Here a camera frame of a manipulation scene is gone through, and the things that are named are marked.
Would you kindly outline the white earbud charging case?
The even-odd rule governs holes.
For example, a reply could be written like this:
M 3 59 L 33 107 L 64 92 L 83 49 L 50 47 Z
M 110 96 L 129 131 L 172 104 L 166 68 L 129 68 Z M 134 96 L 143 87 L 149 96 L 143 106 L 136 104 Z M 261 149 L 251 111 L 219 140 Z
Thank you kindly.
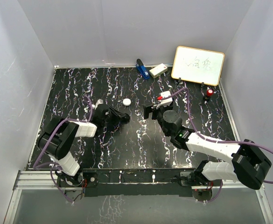
M 129 98 L 125 98 L 122 101 L 124 106 L 130 106 L 131 105 L 131 100 Z

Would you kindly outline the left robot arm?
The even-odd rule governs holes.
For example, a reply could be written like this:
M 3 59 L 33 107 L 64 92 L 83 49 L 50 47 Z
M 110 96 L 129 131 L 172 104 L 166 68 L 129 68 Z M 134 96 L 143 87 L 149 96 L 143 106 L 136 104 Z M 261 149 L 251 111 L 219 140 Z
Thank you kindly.
M 127 113 L 120 112 L 102 103 L 91 109 L 86 121 L 54 117 L 37 140 L 37 146 L 46 153 L 61 169 L 56 173 L 71 186 L 83 182 L 82 169 L 70 152 L 75 138 L 93 138 L 104 127 L 115 127 L 130 121 Z

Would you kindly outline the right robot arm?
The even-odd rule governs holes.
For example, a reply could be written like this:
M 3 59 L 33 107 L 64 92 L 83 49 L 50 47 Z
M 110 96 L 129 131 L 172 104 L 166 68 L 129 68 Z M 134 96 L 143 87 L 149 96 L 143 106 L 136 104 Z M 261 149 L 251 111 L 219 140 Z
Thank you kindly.
M 220 139 L 208 140 L 182 124 L 182 118 L 172 105 L 145 105 L 144 119 L 157 120 L 165 136 L 179 149 L 199 152 L 220 159 L 220 162 L 202 161 L 186 180 L 206 185 L 214 180 L 241 182 L 250 189 L 258 190 L 263 184 L 272 163 L 249 140 L 243 143 L 222 143 Z

